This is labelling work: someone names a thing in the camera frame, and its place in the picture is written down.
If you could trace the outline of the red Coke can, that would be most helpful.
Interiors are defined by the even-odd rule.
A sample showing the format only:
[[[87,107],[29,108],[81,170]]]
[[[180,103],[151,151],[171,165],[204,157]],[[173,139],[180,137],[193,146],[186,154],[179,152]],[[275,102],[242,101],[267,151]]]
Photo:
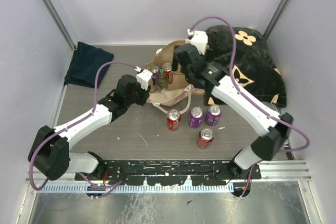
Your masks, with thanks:
[[[180,128],[181,114],[178,110],[172,109],[168,112],[166,117],[167,128],[175,131]]]
[[[207,148],[214,139],[214,132],[210,128],[200,130],[196,144],[199,148]]]
[[[172,65],[170,63],[164,63],[162,65],[162,69],[164,70],[164,72],[166,73],[167,77],[168,77],[168,83],[172,84],[173,82],[173,70],[172,70]]]

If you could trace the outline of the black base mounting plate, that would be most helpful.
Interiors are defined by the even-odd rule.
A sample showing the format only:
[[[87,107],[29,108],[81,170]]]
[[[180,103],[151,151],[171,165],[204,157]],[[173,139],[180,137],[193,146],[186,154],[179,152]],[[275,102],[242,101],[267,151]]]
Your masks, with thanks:
[[[87,174],[93,180],[106,179],[109,184],[141,186],[183,185],[191,179],[192,186],[226,185],[227,181],[245,180],[249,172],[239,172],[222,160],[103,160],[98,174]]]

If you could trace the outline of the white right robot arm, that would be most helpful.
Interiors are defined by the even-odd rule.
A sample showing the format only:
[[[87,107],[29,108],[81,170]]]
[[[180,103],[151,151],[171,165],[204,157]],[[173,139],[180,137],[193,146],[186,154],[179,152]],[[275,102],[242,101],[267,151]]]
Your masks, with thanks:
[[[241,149],[229,162],[232,176],[241,179],[252,165],[270,161],[287,140],[293,117],[270,109],[247,92],[235,88],[229,71],[218,62],[207,63],[192,44],[174,48],[174,63],[179,63],[188,83],[209,92],[242,116],[258,134],[253,142]]]

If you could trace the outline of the tan burlap canvas bag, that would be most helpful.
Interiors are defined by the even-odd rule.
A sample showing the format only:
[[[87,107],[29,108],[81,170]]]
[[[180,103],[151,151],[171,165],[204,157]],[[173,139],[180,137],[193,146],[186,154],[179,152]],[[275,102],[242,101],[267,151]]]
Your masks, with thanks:
[[[176,40],[162,49],[156,51],[155,56],[152,61],[146,64],[146,68],[150,70],[152,65],[162,66],[165,63],[173,63],[174,49],[177,46],[185,44],[183,40]],[[181,72],[181,66],[177,67],[177,70],[173,72],[173,82],[169,84],[168,90],[164,92],[158,92],[153,82],[150,82],[152,86],[150,90],[150,96],[147,102],[157,107],[164,113],[168,113],[164,106],[172,107],[175,104],[187,99],[187,105],[180,112],[183,114],[188,111],[191,105],[192,95],[204,95],[205,91],[193,87],[191,84],[187,83],[184,74]]]

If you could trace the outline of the dark navy folded cloth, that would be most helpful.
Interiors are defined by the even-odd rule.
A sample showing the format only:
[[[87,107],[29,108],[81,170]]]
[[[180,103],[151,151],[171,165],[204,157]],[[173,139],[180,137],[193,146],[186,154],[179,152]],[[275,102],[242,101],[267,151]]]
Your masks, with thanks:
[[[64,85],[94,88],[97,71],[113,59],[114,54],[79,41],[65,75]]]

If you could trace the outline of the aluminium frame rail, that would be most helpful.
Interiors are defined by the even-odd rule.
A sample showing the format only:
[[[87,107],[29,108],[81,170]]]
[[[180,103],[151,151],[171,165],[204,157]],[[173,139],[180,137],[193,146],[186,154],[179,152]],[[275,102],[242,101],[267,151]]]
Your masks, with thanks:
[[[56,23],[67,44],[71,49],[76,49],[78,39],[60,0],[42,0],[42,2]]]

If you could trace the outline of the black floral plush blanket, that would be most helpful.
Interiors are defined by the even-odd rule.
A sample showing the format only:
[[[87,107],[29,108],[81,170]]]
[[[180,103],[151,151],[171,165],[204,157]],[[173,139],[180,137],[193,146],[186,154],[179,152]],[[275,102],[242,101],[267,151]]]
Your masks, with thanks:
[[[236,55],[233,66],[235,80],[261,102],[287,106],[286,87],[276,67],[262,34],[254,29],[233,28],[236,39]],[[229,68],[232,56],[232,35],[225,25],[212,26],[206,30],[207,62],[218,62]]]

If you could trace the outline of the purple fanta can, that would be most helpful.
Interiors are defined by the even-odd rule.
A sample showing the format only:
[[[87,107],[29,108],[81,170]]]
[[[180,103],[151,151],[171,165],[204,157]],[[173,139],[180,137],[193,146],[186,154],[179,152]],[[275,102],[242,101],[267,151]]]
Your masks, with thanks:
[[[156,64],[153,64],[150,68],[151,72],[153,73],[153,85],[155,86],[156,85],[156,76],[157,74],[159,73],[159,70],[160,70],[160,67]]]
[[[204,119],[204,112],[202,108],[196,106],[190,110],[188,118],[188,124],[190,127],[192,128],[200,127],[203,119]]]
[[[209,126],[216,125],[221,117],[221,114],[222,110],[219,105],[213,104],[209,106],[205,117],[205,123]]]

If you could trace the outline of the green cap glass bottle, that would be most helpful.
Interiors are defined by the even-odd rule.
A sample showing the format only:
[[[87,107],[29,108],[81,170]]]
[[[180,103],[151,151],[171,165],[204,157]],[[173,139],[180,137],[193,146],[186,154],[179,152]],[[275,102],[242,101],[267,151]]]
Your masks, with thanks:
[[[160,69],[155,77],[157,92],[168,91],[169,79],[163,69]]]

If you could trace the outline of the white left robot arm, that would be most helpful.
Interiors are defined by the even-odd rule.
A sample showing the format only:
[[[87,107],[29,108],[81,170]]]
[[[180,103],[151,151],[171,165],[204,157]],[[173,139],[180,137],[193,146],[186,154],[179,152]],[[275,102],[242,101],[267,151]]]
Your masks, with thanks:
[[[65,173],[85,173],[93,180],[101,179],[106,167],[93,152],[72,153],[71,149],[84,137],[124,115],[133,104],[143,106],[149,98],[152,73],[143,70],[136,76],[123,75],[117,87],[76,119],[55,128],[43,126],[37,132],[28,160],[48,180]]]

